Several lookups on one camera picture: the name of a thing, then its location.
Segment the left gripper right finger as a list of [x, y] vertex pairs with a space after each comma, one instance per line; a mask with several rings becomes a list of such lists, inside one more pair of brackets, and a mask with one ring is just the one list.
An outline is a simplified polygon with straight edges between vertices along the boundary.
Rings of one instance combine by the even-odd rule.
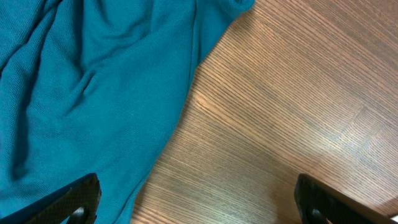
[[298, 175], [294, 198], [304, 224], [397, 223], [396, 215], [382, 215], [308, 174]]

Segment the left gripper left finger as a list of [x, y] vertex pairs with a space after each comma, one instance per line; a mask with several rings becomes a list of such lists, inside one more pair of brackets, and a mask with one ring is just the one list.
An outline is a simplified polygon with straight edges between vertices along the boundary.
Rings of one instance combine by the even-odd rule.
[[2, 218], [1, 223], [92, 224], [96, 220], [100, 200], [100, 182], [95, 173], [90, 173]]

